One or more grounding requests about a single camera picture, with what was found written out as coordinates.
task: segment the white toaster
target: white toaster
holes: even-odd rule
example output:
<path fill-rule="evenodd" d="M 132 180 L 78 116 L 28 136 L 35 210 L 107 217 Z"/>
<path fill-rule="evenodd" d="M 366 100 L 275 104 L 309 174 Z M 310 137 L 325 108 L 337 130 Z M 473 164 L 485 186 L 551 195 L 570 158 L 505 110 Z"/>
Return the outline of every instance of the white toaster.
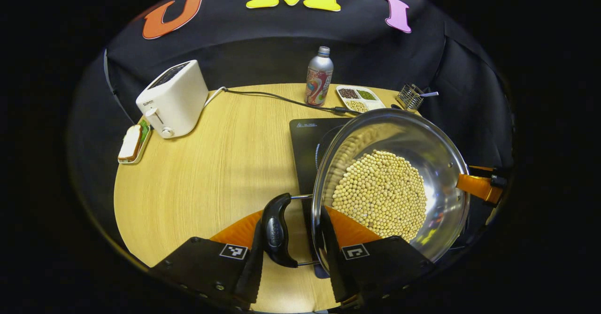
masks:
<path fill-rule="evenodd" d="M 138 108 L 163 138 L 186 135 L 198 121 L 208 89 L 196 60 L 173 66 L 140 93 Z"/>

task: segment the table surface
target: table surface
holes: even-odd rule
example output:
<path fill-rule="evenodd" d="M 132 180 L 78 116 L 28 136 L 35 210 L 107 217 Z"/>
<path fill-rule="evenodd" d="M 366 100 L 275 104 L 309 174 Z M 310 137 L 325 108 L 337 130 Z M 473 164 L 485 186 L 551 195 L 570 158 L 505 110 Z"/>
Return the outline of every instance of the table surface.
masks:
<path fill-rule="evenodd" d="M 344 106 L 336 87 L 330 85 L 325 107 Z M 305 84 L 231 89 L 271 92 L 300 102 Z M 369 89 L 387 107 L 397 104 L 397 91 Z M 335 117 L 341 116 L 276 98 L 221 92 L 186 136 L 163 139 L 153 130 L 142 160 L 119 165 L 116 174 L 116 222 L 127 248 L 154 267 L 189 237 L 208 239 L 263 209 L 273 197 L 298 194 L 288 122 Z M 284 216 L 290 255 L 310 261 L 301 203 L 292 202 Z M 253 310 L 298 313 L 337 305 L 330 280 L 317 278 L 313 267 L 282 267 L 264 254 Z"/>

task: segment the toaster knob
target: toaster knob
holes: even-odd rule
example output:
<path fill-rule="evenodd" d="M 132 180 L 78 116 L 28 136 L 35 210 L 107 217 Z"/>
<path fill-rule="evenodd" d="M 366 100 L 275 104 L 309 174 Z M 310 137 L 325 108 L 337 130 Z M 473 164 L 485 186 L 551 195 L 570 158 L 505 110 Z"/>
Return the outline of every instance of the toaster knob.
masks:
<path fill-rule="evenodd" d="M 173 137 L 173 130 L 171 128 L 163 128 L 163 130 L 161 131 L 161 134 L 163 135 L 163 137 L 165 138 L 169 138 L 169 137 Z"/>

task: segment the black handle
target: black handle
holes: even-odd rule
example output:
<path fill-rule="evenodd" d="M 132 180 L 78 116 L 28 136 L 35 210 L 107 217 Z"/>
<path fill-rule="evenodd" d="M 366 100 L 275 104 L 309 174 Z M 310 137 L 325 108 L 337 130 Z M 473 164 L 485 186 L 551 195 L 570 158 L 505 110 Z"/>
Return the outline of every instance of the black handle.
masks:
<path fill-rule="evenodd" d="M 284 211 L 290 204 L 290 193 L 273 198 L 265 206 L 261 217 L 262 232 L 265 236 L 263 250 L 278 265 L 296 268 L 298 262 L 288 254 L 288 227 Z"/>

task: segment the bread slice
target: bread slice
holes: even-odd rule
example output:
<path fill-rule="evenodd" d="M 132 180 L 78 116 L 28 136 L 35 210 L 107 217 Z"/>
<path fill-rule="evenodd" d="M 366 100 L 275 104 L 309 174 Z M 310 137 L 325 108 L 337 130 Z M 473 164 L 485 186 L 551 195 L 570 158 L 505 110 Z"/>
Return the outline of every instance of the bread slice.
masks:
<path fill-rule="evenodd" d="M 133 161 L 136 159 L 138 155 L 138 151 L 140 150 L 142 138 L 142 126 L 139 124 L 133 125 L 132 127 L 127 129 L 127 133 L 123 138 L 123 145 L 121 146 L 121 151 L 119 151 L 119 155 L 117 157 L 120 161 Z"/>

